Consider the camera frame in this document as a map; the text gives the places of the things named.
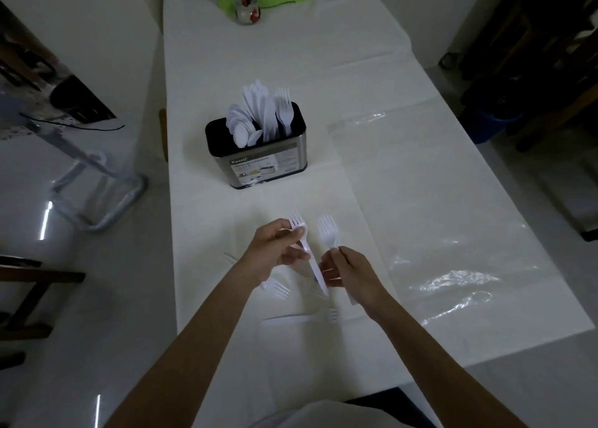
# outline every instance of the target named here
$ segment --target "table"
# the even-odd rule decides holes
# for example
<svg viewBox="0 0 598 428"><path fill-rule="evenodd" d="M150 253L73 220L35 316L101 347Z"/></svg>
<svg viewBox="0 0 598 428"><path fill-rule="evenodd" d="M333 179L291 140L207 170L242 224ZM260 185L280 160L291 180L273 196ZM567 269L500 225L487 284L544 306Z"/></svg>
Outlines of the table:
<svg viewBox="0 0 598 428"><path fill-rule="evenodd" d="M295 207L308 224L330 211L341 234L358 232L347 245L362 247L460 364L593 328L379 0L283 5L250 27L207 0L164 0L164 47L179 330L226 271L222 252L241 253L256 226ZM258 78L289 87L301 107L309 165L237 191L203 128ZM305 294L304 281L283 278ZM332 330L265 331L263 317L315 306L256 290L197 425L248 426L307 401L410 382L361 308L341 294L334 302L343 320Z"/></svg>

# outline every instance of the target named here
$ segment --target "product label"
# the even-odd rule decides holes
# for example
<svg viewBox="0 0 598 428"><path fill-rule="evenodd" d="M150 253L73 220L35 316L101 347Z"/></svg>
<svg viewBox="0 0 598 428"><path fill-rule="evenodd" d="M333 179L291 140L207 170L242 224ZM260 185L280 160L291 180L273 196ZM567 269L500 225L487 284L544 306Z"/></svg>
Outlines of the product label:
<svg viewBox="0 0 598 428"><path fill-rule="evenodd" d="M299 151L294 143L266 155L255 154L230 160L231 168L244 186L299 170Z"/></svg>

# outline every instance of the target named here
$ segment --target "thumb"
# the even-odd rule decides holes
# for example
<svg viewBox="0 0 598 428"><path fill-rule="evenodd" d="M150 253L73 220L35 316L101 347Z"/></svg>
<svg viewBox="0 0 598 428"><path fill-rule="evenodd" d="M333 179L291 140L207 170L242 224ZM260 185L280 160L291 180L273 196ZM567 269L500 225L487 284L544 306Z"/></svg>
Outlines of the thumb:
<svg viewBox="0 0 598 428"><path fill-rule="evenodd" d="M276 240L276 244L278 246L280 246L281 249L285 249L286 247L291 246L294 243L296 243L297 241L299 241L299 239L301 239L304 234L305 234L305 228L303 228L303 227L295 228L293 231L291 231L286 236L278 238Z"/></svg>
<svg viewBox="0 0 598 428"><path fill-rule="evenodd" d="M343 274L349 272L352 267L347 261L347 258L338 250L336 247L330 249L330 256L332 257L335 266L339 269L340 276L342 277Z"/></svg>

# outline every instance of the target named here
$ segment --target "forearm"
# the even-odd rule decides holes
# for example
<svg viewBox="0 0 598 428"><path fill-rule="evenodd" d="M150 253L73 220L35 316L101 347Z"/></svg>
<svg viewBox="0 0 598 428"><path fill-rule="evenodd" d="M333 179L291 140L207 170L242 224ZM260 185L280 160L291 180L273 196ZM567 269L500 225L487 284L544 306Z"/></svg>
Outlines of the forearm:
<svg viewBox="0 0 598 428"><path fill-rule="evenodd" d="M241 272L224 276L106 428L191 426L253 289Z"/></svg>
<svg viewBox="0 0 598 428"><path fill-rule="evenodd" d="M385 331L445 428L525 426L390 296L368 314Z"/></svg>

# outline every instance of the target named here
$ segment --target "clear plastic sheet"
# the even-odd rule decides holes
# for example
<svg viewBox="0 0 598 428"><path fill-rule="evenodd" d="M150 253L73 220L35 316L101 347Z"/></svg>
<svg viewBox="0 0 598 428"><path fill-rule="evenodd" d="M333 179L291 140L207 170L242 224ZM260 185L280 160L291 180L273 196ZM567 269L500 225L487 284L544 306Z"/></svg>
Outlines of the clear plastic sheet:
<svg viewBox="0 0 598 428"><path fill-rule="evenodd" d="M453 128L439 97L328 127L399 299L423 325L539 281L546 263Z"/></svg>

